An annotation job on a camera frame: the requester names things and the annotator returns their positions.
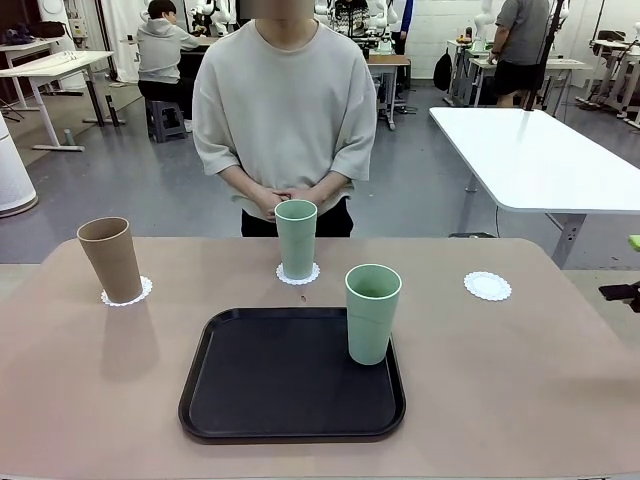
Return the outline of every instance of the gray hoodie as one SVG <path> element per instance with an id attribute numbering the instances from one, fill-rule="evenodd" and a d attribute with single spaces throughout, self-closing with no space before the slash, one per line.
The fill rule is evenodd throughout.
<path id="1" fill-rule="evenodd" d="M 149 19 L 138 27 L 138 77 L 148 82 L 178 83 L 180 50 L 193 50 L 198 41 L 164 18 Z"/>

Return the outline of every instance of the paper doily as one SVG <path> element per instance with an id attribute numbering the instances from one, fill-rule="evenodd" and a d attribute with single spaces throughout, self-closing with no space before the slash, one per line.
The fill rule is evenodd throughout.
<path id="1" fill-rule="evenodd" d="M 286 277 L 284 274 L 284 267 L 282 266 L 282 264 L 278 265 L 278 268 L 276 268 L 276 277 L 278 277 L 284 283 L 289 285 L 306 285 L 307 283 L 311 283 L 316 278 L 318 278 L 318 275 L 320 275 L 320 267 L 318 267 L 317 263 L 313 264 L 313 268 L 311 269 L 311 275 L 301 280 L 293 280 L 291 278 Z"/>
<path id="2" fill-rule="evenodd" d="M 109 297 L 107 296 L 107 292 L 105 292 L 104 290 L 102 291 L 100 298 L 106 305 L 109 305 L 110 307 L 126 307 L 127 305 L 131 305 L 132 303 L 139 302 L 140 300 L 145 298 L 147 295 L 149 295 L 149 293 L 151 292 L 151 289 L 153 288 L 153 282 L 149 280 L 147 277 L 140 275 L 140 282 L 142 283 L 142 293 L 138 297 L 131 300 L 130 302 L 114 303 L 111 300 L 109 300 Z"/>
<path id="3" fill-rule="evenodd" d="M 472 272 L 464 277 L 464 286 L 476 297 L 491 302 L 506 300 L 511 295 L 511 285 L 495 273 Z"/>

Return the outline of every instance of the tray rim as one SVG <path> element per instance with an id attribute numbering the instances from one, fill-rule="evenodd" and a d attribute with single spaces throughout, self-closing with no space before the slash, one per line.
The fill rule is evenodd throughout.
<path id="1" fill-rule="evenodd" d="M 390 375 L 390 377 L 395 376 L 395 380 L 391 379 L 391 389 L 394 397 L 396 398 L 396 412 L 391 419 L 391 422 L 385 426 L 384 428 L 378 431 L 366 432 L 366 433 L 349 433 L 349 434 L 336 434 L 336 433 L 327 433 L 327 434 L 298 434 L 298 433 L 281 433 L 275 435 L 234 435 L 234 434 L 225 434 L 225 435 L 206 435 L 203 434 L 198 428 L 195 427 L 193 422 L 191 421 L 190 410 L 191 410 L 191 402 L 193 400 L 193 395 L 195 393 L 196 387 L 198 385 L 199 377 L 200 377 L 200 369 L 202 366 L 202 362 L 206 357 L 207 352 L 209 351 L 210 341 L 208 340 L 212 336 L 212 332 L 216 325 L 220 323 L 228 322 L 238 316 L 242 312 L 264 312 L 264 311 L 274 311 L 274 312 L 283 312 L 283 311 L 321 311 L 326 314 L 327 317 L 331 317 L 332 312 L 340 312 L 341 315 L 346 316 L 346 308 L 345 307 L 237 307 L 230 308 L 224 310 L 216 315 L 214 315 L 204 326 L 202 330 L 202 334 L 200 335 L 200 340 L 198 341 L 198 346 L 196 347 L 196 351 L 191 362 L 191 366 L 189 367 L 189 372 L 187 374 L 187 378 L 185 381 L 184 388 L 182 390 L 182 394 L 180 395 L 180 401 L 178 403 L 178 418 L 180 419 L 180 424 L 182 428 L 194 439 L 204 442 L 204 443 L 237 443 L 237 442 L 270 442 L 270 441 L 290 441 L 295 440 L 295 443 L 301 442 L 309 442 L 318 440 L 319 442 L 326 443 L 330 440 L 335 441 L 350 441 L 350 439 L 362 439 L 362 441 L 375 441 L 377 439 L 382 439 L 389 434 L 391 434 L 394 430 L 396 430 L 402 420 L 404 419 L 404 415 L 406 413 L 407 404 L 406 397 L 404 393 L 404 387 L 402 385 L 402 377 L 400 376 L 400 369 L 398 367 L 398 359 L 395 353 L 395 346 L 393 342 L 393 335 L 389 340 L 389 346 L 387 348 L 387 353 L 385 354 L 385 361 L 387 362 L 387 369 L 390 371 L 390 374 L 395 373 L 395 375 Z"/>

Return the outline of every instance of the white doily coaster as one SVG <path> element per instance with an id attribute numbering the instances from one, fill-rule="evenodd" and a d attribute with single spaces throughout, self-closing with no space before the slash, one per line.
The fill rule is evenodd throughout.
<path id="1" fill-rule="evenodd" d="M 149 293 L 151 292 L 151 289 L 153 288 L 153 282 L 149 280 L 147 277 L 140 275 L 140 282 L 142 283 L 142 293 L 138 297 L 131 300 L 130 302 L 114 303 L 111 300 L 109 300 L 109 297 L 107 297 L 107 292 L 105 292 L 104 290 L 102 291 L 100 298 L 105 303 L 105 305 L 109 305 L 110 307 L 126 307 L 127 305 L 131 305 L 132 303 L 139 302 L 140 300 L 145 298 L 147 295 L 149 295 Z"/>
<path id="2" fill-rule="evenodd" d="M 511 285 L 495 273 L 472 272 L 464 277 L 464 286 L 476 297 L 492 302 L 506 300 L 511 295 Z"/>
<path id="3" fill-rule="evenodd" d="M 282 264 L 278 265 L 278 268 L 276 268 L 276 277 L 289 285 L 306 285 L 307 283 L 311 283 L 316 278 L 318 278 L 318 275 L 320 275 L 320 267 L 318 267 L 317 263 L 313 264 L 311 275 L 309 275 L 307 278 L 303 278 L 302 280 L 292 280 L 291 278 L 287 278 L 284 274 L 284 267 L 282 266 Z"/>

